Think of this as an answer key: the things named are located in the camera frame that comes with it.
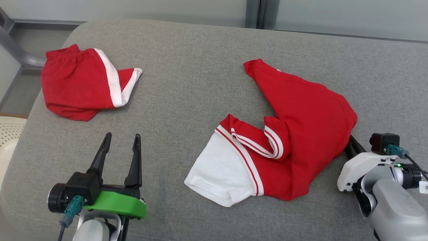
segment black cable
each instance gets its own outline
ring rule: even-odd
[[[424,175],[425,179],[428,181],[426,172],[422,170],[422,168],[409,155],[404,154],[404,156],[407,157],[413,163],[413,165],[415,165],[421,171],[422,175]]]
[[[62,236],[64,235],[65,224],[61,225],[61,232],[59,232],[58,241],[62,240]]]

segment white label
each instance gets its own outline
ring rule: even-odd
[[[419,182],[419,192],[428,194],[428,181]]]

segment red stripe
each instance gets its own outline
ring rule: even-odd
[[[273,138],[273,136],[272,136],[269,132],[267,132],[267,131],[265,130],[265,133],[267,133],[270,137],[272,137],[273,141],[275,142],[276,149],[278,150],[278,152],[277,152],[276,156],[272,157],[272,158],[275,158],[275,157],[277,157],[277,156],[279,155],[279,145],[278,145],[277,141],[275,140],[275,138]]]
[[[216,130],[217,130],[218,132],[220,132],[220,134],[222,134],[222,135],[223,135],[227,140],[229,140],[229,142],[230,142],[230,143],[235,147],[235,149],[239,152],[239,154],[241,155],[242,159],[244,159],[244,161],[245,161],[245,163],[246,163],[246,165],[247,165],[248,169],[249,169],[249,170],[250,170],[250,172],[251,172],[251,176],[253,177],[254,183],[256,184],[256,196],[258,196],[258,195],[259,195],[259,185],[257,184],[256,178],[254,177],[254,173],[253,173],[253,171],[251,170],[250,166],[248,165],[248,162],[247,162],[247,160],[245,159],[244,155],[242,154],[241,150],[240,150],[240,149],[235,145],[235,143],[233,143],[233,142],[232,142],[232,140],[231,140],[231,139],[229,139],[225,134],[223,134],[223,132],[221,132],[218,128],[216,128]]]
[[[252,145],[251,143],[249,143],[248,141],[246,141],[246,140],[244,140],[244,139],[240,139],[240,138],[239,138],[239,137],[237,137],[237,136],[236,136],[236,139],[238,139],[238,140],[239,140],[239,142],[241,142],[241,141],[242,141],[242,142],[247,143],[248,145],[252,146],[254,149],[256,149],[256,150],[260,151],[261,153],[263,153],[263,154],[265,154],[265,155],[267,155],[267,156],[272,156],[272,155],[273,155],[273,154],[266,153],[266,152],[264,152],[264,151],[262,151],[262,150],[258,149],[257,147],[255,147],[254,145]]]

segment red fabric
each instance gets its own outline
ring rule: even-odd
[[[262,180],[264,195],[291,200],[309,191],[314,178],[345,148],[357,115],[346,99],[325,86],[274,69],[261,59],[244,64],[277,117],[265,117],[265,126],[283,144],[279,159],[248,150]],[[272,152],[266,133],[229,115],[220,125]]]
[[[50,111],[67,119],[89,121],[99,110],[115,107],[106,66],[95,49],[80,51],[75,44],[46,52],[46,57],[42,91]],[[133,71],[117,70],[121,90],[130,81]]]

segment beige plastic basket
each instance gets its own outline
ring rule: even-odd
[[[27,118],[21,114],[0,113],[0,188]]]

